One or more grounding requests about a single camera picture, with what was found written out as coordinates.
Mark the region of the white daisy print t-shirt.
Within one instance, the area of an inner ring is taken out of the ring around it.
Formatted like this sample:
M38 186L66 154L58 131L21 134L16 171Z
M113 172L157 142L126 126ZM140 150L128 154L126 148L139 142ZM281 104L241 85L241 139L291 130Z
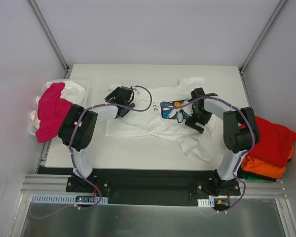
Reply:
M212 116L203 134L185 125L192 115L190 93L196 88L207 90L202 77L180 79L175 87L156 87L135 92L136 111L123 118L110 119L105 135L109 137L155 136L176 140L187 158L198 158L210 163L213 158L217 119Z

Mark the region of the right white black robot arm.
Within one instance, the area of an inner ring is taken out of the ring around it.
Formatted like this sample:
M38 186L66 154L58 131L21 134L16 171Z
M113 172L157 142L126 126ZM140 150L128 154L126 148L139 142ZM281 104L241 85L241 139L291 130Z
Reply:
M205 126L213 115L223 121L222 136L226 151L212 178L202 184L204 193L217 197L235 187L236 173L245 153L260 140L254 110L251 107L239 109L215 93L206 94L201 87L190 94L192 115L185 125L203 134L205 129L201 126Z

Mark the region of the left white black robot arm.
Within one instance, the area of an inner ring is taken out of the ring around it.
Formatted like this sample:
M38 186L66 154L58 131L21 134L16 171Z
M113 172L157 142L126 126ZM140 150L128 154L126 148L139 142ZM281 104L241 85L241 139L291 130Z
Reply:
M96 106L86 110L78 104L70 107L58 130L58 137L69 148L72 155L73 173L79 177L77 186L84 192L94 188L95 181L89 177L92 165L88 155L90 142L97 123L124 117L129 108L134 108L134 91L125 86L119 86L107 97L104 106Z

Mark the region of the white laundry basket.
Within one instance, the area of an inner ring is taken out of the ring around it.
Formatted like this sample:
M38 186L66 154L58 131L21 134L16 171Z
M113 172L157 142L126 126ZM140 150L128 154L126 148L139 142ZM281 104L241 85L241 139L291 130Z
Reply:
M86 106L89 88L90 83L83 79L48 81L42 95L36 97L28 133L41 143L55 138L70 106Z

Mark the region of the pale pink white garment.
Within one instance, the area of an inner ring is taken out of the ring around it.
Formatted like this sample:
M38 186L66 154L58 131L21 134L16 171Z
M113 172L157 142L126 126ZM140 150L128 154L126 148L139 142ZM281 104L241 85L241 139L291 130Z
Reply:
M49 81L46 83L46 88L49 88L52 84L55 83L64 83L65 86L60 92L60 98L65 99L69 102L72 102L74 104L79 104L81 106L86 105L87 97L88 97L88 85L84 82L77 82L77 81L60 81L60 82L54 82ZM32 111L30 119L33 123L33 128L39 129L40 120L38 118L37 111Z

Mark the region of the left aluminium corner profile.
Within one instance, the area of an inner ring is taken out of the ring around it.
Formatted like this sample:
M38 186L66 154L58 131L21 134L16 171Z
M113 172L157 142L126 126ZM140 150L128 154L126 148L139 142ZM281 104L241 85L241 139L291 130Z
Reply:
M53 35L45 17L43 16L43 14L39 8L37 1L36 0L27 0L27 3L29 5L30 9L32 10L35 18L37 19L43 33L45 34L52 50L54 51L56 58L60 62L61 66L65 72L65 75L67 75L70 72L71 67L67 63L65 57L63 56L63 53L61 52L61 50L58 46L58 43L56 42L54 35Z

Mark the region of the aluminium corner profile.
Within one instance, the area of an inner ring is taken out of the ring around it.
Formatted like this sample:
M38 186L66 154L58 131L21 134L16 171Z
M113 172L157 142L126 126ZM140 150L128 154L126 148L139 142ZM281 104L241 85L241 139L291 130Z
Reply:
M58 43L56 42L54 35L53 35L45 17L43 16L43 14L39 8L37 1L36 0L27 0L27 3L29 5L30 9L32 10L35 18L37 19L43 33L45 34L52 50L54 51L56 58L60 62L61 66L65 72L65 75L67 75L70 72L71 67L67 63L65 57L63 56L63 53L61 52L61 50L58 46Z
M268 33L270 32L272 26L274 25L275 21L279 17L280 13L284 9L285 5L288 3L288 0L279 0L272 11L270 17L268 18L266 24L264 25L262 31L260 32L259 36L254 42L253 47L251 48L249 54L247 55L245 61L243 62L242 66L239 68L240 75L243 75L246 68L250 64L250 62L253 60L254 56L256 55L257 51L261 47L262 43L266 39Z

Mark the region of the magenta t-shirt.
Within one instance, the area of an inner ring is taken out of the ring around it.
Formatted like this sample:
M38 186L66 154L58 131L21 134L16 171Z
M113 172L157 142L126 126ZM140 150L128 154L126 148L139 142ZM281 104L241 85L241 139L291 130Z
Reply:
M60 98L64 86L64 83L52 84L38 102L37 114L40 120L36 132L38 143L46 143L58 136L59 128L73 105L72 102Z

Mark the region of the right aluminium corner profile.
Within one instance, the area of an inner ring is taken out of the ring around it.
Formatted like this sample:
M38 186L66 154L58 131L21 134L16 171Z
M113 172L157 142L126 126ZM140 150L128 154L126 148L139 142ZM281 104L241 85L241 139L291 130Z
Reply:
M243 75L246 68L250 64L250 62L253 60L254 56L256 55L257 51L261 47L262 43L266 39L268 33L270 32L272 26L274 25L275 21L279 17L280 13L284 9L285 5L288 3L288 0L279 0L272 11L270 17L268 18L266 24L264 25L262 31L260 32L259 36L254 42L253 47L251 48L249 54L247 55L245 61L243 62L242 66L239 68L240 75Z

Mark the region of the orange folded t-shirt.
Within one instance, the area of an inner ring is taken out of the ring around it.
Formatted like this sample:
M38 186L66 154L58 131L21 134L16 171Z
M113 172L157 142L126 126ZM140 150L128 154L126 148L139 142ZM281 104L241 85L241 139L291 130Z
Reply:
M292 145L286 162L290 162L294 154L294 146ZM283 167L276 166L272 163L253 157L252 155L246 155L242 160L242 163L238 169L240 172L245 172L248 176L264 176L264 178L281 179L286 172L286 165Z

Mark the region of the black folded garment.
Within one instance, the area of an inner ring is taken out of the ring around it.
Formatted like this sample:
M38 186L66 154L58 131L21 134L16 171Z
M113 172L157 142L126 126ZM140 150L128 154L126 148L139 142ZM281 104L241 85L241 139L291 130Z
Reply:
M247 173L245 173L245 172L239 172L239 171L237 171L237 177L238 178L242 178L242 175L248 175ZM253 177L259 177L259 178L264 178L264 176L256 176L256 175L254 175Z

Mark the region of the green folded t-shirt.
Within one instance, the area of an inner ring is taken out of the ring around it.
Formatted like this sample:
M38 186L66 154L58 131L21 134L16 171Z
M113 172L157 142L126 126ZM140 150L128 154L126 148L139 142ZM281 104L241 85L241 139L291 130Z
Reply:
M259 178L259 177L253 177L253 176L248 176L248 175L242 175L242 178L245 180L250 180L250 181L268 181L268 182L276 182L277 179L273 178Z

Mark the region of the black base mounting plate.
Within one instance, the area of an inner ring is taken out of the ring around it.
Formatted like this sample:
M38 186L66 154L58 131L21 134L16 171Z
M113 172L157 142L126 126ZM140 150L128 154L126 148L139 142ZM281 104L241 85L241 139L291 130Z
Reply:
M208 185L216 185L214 171L94 169L86 183L72 174L66 192L108 198L110 204L197 206L209 198Z

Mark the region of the red folded t-shirt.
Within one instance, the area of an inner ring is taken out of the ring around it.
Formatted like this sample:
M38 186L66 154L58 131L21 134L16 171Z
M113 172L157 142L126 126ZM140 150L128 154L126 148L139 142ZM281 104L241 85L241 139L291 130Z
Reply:
M296 132L258 116L255 119L259 130L259 142L246 158L255 158L280 168L286 166L296 142Z

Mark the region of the aluminium front rail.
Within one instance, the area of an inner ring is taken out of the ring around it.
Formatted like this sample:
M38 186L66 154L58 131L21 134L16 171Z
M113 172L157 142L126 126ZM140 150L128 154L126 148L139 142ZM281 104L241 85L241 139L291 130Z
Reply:
M21 193L65 193L69 175L29 174L25 177Z

